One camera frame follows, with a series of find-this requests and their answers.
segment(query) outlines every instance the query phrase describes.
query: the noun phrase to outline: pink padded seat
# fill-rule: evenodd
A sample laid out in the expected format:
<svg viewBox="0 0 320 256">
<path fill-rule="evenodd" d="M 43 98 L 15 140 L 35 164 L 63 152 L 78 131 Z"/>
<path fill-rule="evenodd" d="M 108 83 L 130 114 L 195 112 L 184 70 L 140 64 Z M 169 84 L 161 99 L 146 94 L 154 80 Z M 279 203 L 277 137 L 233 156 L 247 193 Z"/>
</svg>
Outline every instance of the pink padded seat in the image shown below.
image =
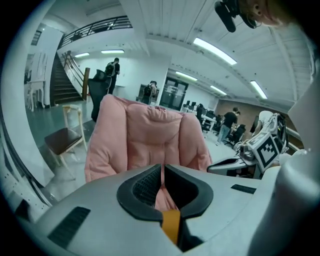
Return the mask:
<svg viewBox="0 0 320 256">
<path fill-rule="evenodd" d="M 154 164 L 175 164 L 205 172 L 211 163 L 194 114 L 168 111 L 109 94 L 101 102 L 88 146 L 85 179 L 90 182 Z M 161 211 L 176 209 L 164 184 L 155 207 Z"/>
</svg>

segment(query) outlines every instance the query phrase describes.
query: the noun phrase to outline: doorway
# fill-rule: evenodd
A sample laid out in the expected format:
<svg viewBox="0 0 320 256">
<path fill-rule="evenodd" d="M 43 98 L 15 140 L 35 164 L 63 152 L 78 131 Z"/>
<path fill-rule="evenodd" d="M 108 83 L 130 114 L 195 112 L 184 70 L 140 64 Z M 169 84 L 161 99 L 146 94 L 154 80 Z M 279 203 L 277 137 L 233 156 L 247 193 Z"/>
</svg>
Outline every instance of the doorway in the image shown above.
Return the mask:
<svg viewBox="0 0 320 256">
<path fill-rule="evenodd" d="M 160 100 L 160 106 L 180 111 L 187 89 L 187 83 L 167 77 Z"/>
</svg>

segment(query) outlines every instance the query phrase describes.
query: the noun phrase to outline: yellow tab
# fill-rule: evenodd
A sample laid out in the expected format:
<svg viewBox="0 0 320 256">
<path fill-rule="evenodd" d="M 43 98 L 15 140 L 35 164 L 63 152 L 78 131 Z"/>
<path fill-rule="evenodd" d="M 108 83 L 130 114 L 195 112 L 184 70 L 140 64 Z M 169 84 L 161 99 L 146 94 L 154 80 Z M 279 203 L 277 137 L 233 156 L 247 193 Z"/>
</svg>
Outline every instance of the yellow tab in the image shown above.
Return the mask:
<svg viewBox="0 0 320 256">
<path fill-rule="evenodd" d="M 169 239 L 176 245 L 178 242 L 180 211 L 168 210 L 162 212 L 162 230 Z"/>
</svg>

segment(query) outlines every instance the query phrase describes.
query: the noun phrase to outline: brown chair seat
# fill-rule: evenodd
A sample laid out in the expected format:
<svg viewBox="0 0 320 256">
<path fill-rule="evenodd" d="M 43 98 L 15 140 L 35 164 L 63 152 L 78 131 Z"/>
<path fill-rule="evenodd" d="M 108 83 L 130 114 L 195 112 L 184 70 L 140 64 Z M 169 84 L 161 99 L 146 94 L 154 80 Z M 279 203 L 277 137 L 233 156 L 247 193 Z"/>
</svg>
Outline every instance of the brown chair seat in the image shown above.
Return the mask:
<svg viewBox="0 0 320 256">
<path fill-rule="evenodd" d="M 81 135 L 69 128 L 62 128 L 44 138 L 49 149 L 57 156 L 81 140 Z"/>
</svg>

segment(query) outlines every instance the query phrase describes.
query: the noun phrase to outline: staircase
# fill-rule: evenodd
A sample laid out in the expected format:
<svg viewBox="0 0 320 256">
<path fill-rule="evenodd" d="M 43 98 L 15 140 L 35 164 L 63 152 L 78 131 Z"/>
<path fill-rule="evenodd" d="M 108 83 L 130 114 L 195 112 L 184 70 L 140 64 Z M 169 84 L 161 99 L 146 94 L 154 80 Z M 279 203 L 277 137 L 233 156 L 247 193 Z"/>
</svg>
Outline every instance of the staircase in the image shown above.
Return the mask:
<svg viewBox="0 0 320 256">
<path fill-rule="evenodd" d="M 50 88 L 52 107 L 60 104 L 83 101 L 83 98 L 69 80 L 57 53 L 53 61 Z"/>
</svg>

